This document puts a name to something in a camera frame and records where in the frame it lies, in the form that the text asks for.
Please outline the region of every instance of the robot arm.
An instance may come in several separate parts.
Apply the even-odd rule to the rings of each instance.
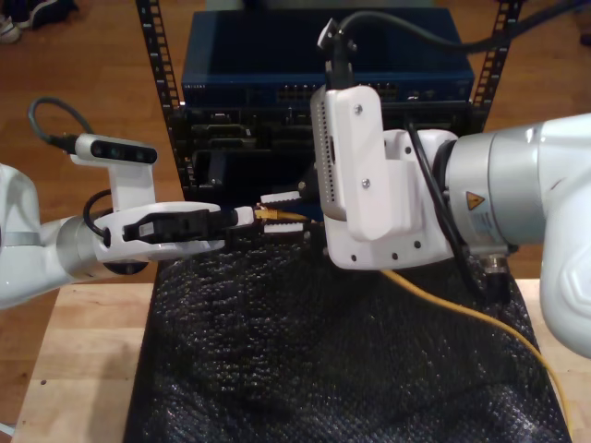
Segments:
[[[311,102],[320,202],[332,261],[403,269],[452,251],[412,140],[383,132],[372,88],[319,90]],[[544,244],[541,304],[556,337],[591,358],[591,114],[458,138],[419,136],[464,247],[491,272],[517,245]]]
[[[109,172],[114,207],[94,222],[100,235],[79,216],[41,225],[32,181],[0,164],[0,308],[65,284],[137,273],[148,261],[222,248],[225,229],[254,222],[252,208],[156,203],[157,153],[147,145],[82,134],[71,159]]]

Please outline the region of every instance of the yellow warning sticker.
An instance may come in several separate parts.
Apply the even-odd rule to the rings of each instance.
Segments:
[[[468,209],[469,210],[473,210],[474,208],[476,208],[480,203],[482,203],[485,200],[484,197],[481,197],[481,196],[474,194],[472,192],[466,192],[465,198],[468,201]]]

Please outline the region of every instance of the shoe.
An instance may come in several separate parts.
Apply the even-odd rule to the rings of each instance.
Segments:
[[[20,29],[10,17],[0,15],[0,43],[14,43],[20,38]]]
[[[70,11],[78,11],[74,0],[5,0],[5,14],[22,30],[36,30],[48,23],[65,20]]]
[[[30,26],[36,30],[48,23],[67,18],[71,11],[78,11],[74,0],[29,0]]]

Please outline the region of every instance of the black bubble wrap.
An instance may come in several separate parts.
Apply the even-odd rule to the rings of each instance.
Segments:
[[[245,236],[161,266],[126,443],[571,441],[514,338],[335,268],[320,238]],[[514,283],[483,308],[451,261],[403,275],[534,340]]]

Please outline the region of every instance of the electronic equipment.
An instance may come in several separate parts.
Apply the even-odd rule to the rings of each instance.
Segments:
[[[413,130],[382,131],[378,93],[367,86],[321,89],[312,98],[312,114],[332,261],[346,269],[403,269],[452,257]],[[449,196],[458,234],[491,274],[507,272],[504,258],[514,245],[544,243],[544,317],[559,340],[587,357],[590,123],[591,114],[584,114],[460,138],[440,129],[416,133]],[[92,155],[96,146],[136,156],[153,152],[130,140],[78,136],[72,161],[105,168],[110,176],[113,211],[96,220],[90,217],[92,198],[82,217],[41,225],[32,181],[0,165],[0,307],[71,282],[136,273],[151,260],[219,249],[232,229],[301,232],[310,222],[273,210],[299,201],[299,191],[262,196],[260,208],[156,203],[153,162],[118,153],[105,159]],[[289,223],[273,224],[282,217]]]
[[[148,145],[90,134],[78,137],[76,155],[84,160],[97,161],[101,159],[113,163],[154,164],[158,160],[158,152]]]
[[[493,36],[501,35],[515,26],[522,5],[521,0],[499,1],[496,19],[494,23],[491,23]],[[273,182],[276,177],[274,173],[270,174],[270,172],[277,170],[285,171],[282,178],[285,183],[291,184],[286,186],[288,188],[295,188],[300,183],[305,183],[301,169],[298,167],[292,170],[290,163],[281,161],[281,156],[275,158],[275,153],[285,147],[301,147],[296,155],[300,156],[300,161],[308,162],[307,171],[309,171],[309,166],[313,163],[309,158],[312,153],[310,137],[307,136],[308,138],[303,142],[304,139],[300,137],[300,134],[290,139],[288,131],[283,131],[286,126],[294,125],[296,133],[298,128],[304,126],[309,133],[308,107],[306,105],[249,108],[223,106],[196,111],[195,108],[186,106],[181,97],[181,91],[176,85],[171,51],[164,29],[165,20],[159,1],[136,0],[136,6],[163,112],[163,120],[170,138],[185,199],[220,202],[224,205],[247,204],[252,201],[253,196],[278,191]],[[317,35],[312,37],[314,39],[312,43],[315,44]],[[404,35],[403,38],[406,41],[409,36]],[[404,116],[411,113],[416,119],[417,127],[442,128],[450,130],[458,136],[481,132],[487,121],[509,51],[510,41],[504,41],[486,52],[477,88],[475,88],[473,100],[470,102],[445,100],[383,102],[384,129],[404,127]],[[313,54],[313,57],[318,56],[315,51],[310,51],[310,54]],[[220,129],[204,131],[202,128],[208,125],[220,126]],[[236,129],[229,128],[227,132],[224,129],[224,126],[233,125],[240,125],[244,129],[240,129],[238,137],[235,135]],[[256,168],[251,171],[252,174],[249,177],[257,177],[256,184],[253,186],[245,185],[242,180],[234,179],[237,175],[246,174],[237,165],[240,165],[251,154],[253,157],[262,158],[261,161],[251,162],[251,165],[254,164]]]
[[[459,42],[445,8],[387,12]],[[320,30],[349,9],[198,12],[193,16],[182,88],[191,108],[279,106],[308,110],[324,84],[324,59],[315,50]],[[402,30],[376,26],[352,33],[356,82],[374,88],[383,102],[463,101],[474,73],[463,54],[446,54]]]

